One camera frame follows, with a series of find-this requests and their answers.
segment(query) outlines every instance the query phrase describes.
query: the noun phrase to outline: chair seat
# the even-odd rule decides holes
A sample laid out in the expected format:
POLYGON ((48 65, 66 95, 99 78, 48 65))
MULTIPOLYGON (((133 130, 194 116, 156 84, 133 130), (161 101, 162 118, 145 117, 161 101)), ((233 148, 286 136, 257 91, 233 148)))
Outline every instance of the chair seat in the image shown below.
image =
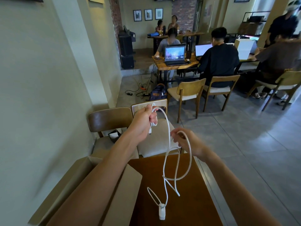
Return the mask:
MULTIPOLYGON (((169 122, 170 130, 175 129, 169 122)), ((152 127, 152 132, 138 146, 139 155, 144 158, 155 156, 167 151, 168 148, 168 126, 165 119, 158 119, 157 126, 152 127)), ((170 150, 178 149, 178 143, 171 141, 170 150)))
MULTIPOLYGON (((207 92, 209 86, 204 85, 204 90, 207 92)), ((229 86, 223 87, 223 88, 218 88, 218 87, 211 87, 209 93, 223 93, 223 92, 230 92, 231 89, 229 86)))
MULTIPOLYGON (((261 85, 268 87, 270 89, 275 89, 277 87, 277 85, 273 85, 273 84, 268 84, 268 83, 264 83, 262 81, 256 80, 256 82, 260 83, 261 85)), ((294 88, 296 85, 290 85, 290 86, 279 86, 278 90, 283 90, 283 89, 292 89, 294 88)))
MULTIPOLYGON (((99 153, 101 151, 109 151, 113 147, 114 143, 111 141, 110 137, 101 137, 98 140, 96 140, 93 154, 94 153, 99 153)), ((138 159, 138 150, 137 148, 135 149, 134 153, 131 156, 131 159, 138 159)))
MULTIPOLYGON (((168 88, 167 91, 173 98, 175 98, 177 101, 179 101, 180 95, 177 94, 177 89, 178 89, 178 87, 172 87, 172 88, 168 88)), ((197 96, 198 96, 198 94, 194 94, 194 95, 190 95, 190 96, 182 96, 182 101, 193 99, 193 98, 196 98, 197 96)))

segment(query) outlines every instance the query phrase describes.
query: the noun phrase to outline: white cable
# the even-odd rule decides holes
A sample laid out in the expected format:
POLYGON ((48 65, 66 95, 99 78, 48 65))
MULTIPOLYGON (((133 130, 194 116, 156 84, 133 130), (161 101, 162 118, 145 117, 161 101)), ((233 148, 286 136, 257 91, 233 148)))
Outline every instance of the white cable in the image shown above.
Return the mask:
POLYGON ((167 159, 167 156, 168 156, 169 150, 170 150, 170 127, 169 127, 169 121, 168 121, 167 115, 166 115, 166 113, 164 112, 163 109, 161 109, 160 107, 155 107, 155 108, 153 108, 152 111, 154 111, 154 110, 157 109, 157 108, 163 112, 163 114, 164 114, 164 116, 165 116, 165 119, 166 119, 166 121, 167 121, 167 126, 168 126, 168 143, 169 143, 169 144, 168 144, 168 149, 167 149, 167 151, 166 151, 165 159, 164 159, 164 164, 163 164, 163 179, 164 179, 164 188, 165 188, 165 193, 166 193, 166 202, 165 202, 165 204, 162 204, 162 203, 161 203, 160 199, 157 197, 157 195, 156 195, 149 187, 147 187, 147 190, 148 190, 149 195, 150 195, 151 198, 153 199, 153 201, 156 203, 157 206, 159 206, 159 218, 160 218, 160 220, 165 220, 165 207, 166 207, 167 201, 168 201, 168 193, 167 193, 167 189, 166 189, 166 182, 167 182, 167 183, 169 184, 169 186, 177 193, 177 195, 180 196, 180 194, 179 194, 179 192, 178 192, 178 190, 177 190, 177 184, 176 184, 176 181, 178 181, 178 180, 184 178, 184 177, 188 174, 188 172, 189 172, 189 170, 190 170, 190 167, 191 167, 192 155, 191 155, 191 146, 190 146, 190 142, 189 142, 189 140, 188 140, 188 137, 187 137, 186 133, 183 132, 183 131, 178 131, 178 133, 182 133, 182 134, 185 136, 185 138, 186 138, 186 140, 187 140, 187 143, 188 143, 188 147, 189 147, 189 166, 188 166, 188 169, 187 169, 187 171, 185 172, 185 174, 184 174, 183 176, 177 178, 177 172, 178 172, 179 161, 180 161, 180 150, 178 149, 178 161, 177 161, 177 166, 176 166, 176 169, 175 169, 175 178, 167 178, 167 177, 165 177, 165 164, 166 164, 166 159, 167 159), (173 187, 173 186, 169 183, 168 180, 174 181, 175 187, 173 187), (155 199, 154 199, 154 197, 151 195, 150 191, 151 191, 151 192, 155 195, 155 197, 158 199, 159 204, 155 201, 155 199))

